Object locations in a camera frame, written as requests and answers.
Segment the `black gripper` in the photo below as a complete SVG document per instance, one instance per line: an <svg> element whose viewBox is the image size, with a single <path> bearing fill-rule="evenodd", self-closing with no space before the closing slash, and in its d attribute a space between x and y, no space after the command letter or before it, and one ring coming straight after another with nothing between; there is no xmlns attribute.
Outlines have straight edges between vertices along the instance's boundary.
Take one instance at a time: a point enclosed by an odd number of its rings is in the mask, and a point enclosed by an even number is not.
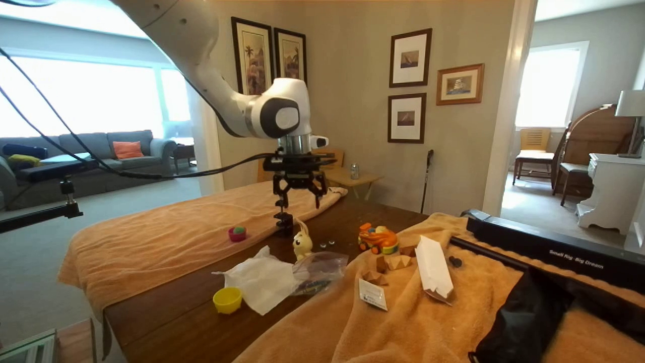
<svg viewBox="0 0 645 363"><path fill-rule="evenodd" d="M327 193L325 168L334 162L332 154L268 156L263 169L273 175L279 213L286 213L288 190L308 190L314 195L314 205L321 208Z"/></svg>

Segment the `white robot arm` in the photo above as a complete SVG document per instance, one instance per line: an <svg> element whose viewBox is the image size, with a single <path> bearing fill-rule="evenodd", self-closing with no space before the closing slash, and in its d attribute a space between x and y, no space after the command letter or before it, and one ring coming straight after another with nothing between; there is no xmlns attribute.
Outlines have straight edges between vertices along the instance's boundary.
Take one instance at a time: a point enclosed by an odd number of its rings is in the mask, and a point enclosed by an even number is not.
<svg viewBox="0 0 645 363"><path fill-rule="evenodd" d="M234 90L217 73L214 51L217 19L212 0L110 0L182 71L193 90L215 111L234 137L277 140L265 157L279 205L291 190L308 190L314 204L327 193L323 162L314 149L325 141L311 129L308 86L301 79L275 79L260 94Z"/></svg>

